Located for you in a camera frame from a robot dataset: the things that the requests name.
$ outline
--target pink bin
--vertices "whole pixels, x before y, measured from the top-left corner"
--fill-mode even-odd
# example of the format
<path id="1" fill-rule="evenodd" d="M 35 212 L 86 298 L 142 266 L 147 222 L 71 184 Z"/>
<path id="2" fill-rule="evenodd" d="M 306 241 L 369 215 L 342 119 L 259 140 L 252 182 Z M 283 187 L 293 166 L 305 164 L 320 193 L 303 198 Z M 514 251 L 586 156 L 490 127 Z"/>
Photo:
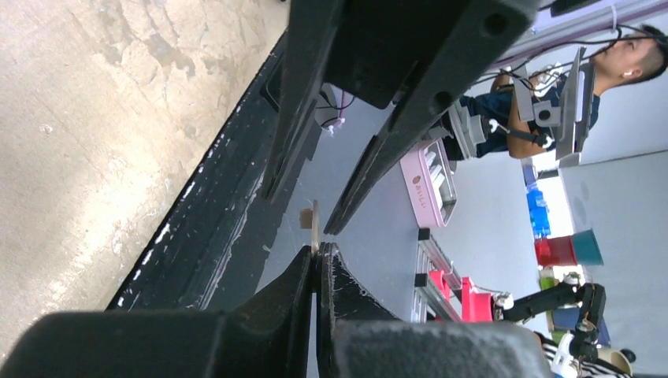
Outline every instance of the pink bin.
<path id="1" fill-rule="evenodd" d="M 479 293 L 469 277 L 462 279 L 462 320 L 470 323 L 494 320 L 492 294 Z"/>
<path id="2" fill-rule="evenodd" d="M 420 228 L 445 227 L 457 196 L 443 141 L 418 143 L 401 159 L 400 165 L 417 225 Z"/>

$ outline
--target red object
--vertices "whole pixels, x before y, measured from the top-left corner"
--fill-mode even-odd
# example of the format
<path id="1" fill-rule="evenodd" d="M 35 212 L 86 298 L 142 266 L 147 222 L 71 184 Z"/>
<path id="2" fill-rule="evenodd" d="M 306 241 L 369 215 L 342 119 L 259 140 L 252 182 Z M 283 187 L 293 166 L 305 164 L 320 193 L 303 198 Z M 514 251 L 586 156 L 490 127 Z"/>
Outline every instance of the red object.
<path id="1" fill-rule="evenodd" d="M 534 247 L 536 248 L 536 260 L 540 266 L 577 265 L 572 236 L 540 239 L 534 243 Z"/>
<path id="2" fill-rule="evenodd" d="M 471 323 L 494 320 L 492 294 L 479 293 L 469 277 L 462 279 L 462 320 Z"/>

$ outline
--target stained concrete surface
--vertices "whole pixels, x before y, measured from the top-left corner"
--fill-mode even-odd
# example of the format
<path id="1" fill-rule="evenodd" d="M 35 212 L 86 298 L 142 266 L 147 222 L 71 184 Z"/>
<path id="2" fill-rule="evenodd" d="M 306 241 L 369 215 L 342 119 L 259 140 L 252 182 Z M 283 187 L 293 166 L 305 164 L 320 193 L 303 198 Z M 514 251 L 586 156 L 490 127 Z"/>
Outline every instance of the stained concrete surface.
<path id="1" fill-rule="evenodd" d="M 101 309 L 284 30 L 275 0 L 3 1 L 0 361 Z"/>

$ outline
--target black hair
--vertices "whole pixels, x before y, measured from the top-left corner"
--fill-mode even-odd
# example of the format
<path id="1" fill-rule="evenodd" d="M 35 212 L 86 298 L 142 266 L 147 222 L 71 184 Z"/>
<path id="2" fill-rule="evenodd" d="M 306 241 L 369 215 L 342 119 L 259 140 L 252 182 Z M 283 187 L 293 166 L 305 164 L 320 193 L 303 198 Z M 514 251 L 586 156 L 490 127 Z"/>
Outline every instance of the black hair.
<path id="1" fill-rule="evenodd" d="M 645 66 L 643 75 L 635 80 L 631 80 L 628 84 L 644 83 L 656 79 L 666 71 L 666 67 L 668 66 L 668 39 L 666 39 L 666 35 L 659 29 L 648 24 L 642 24 L 638 31 L 648 37 L 652 37 L 656 42 L 656 46 L 643 58 L 642 64 Z"/>

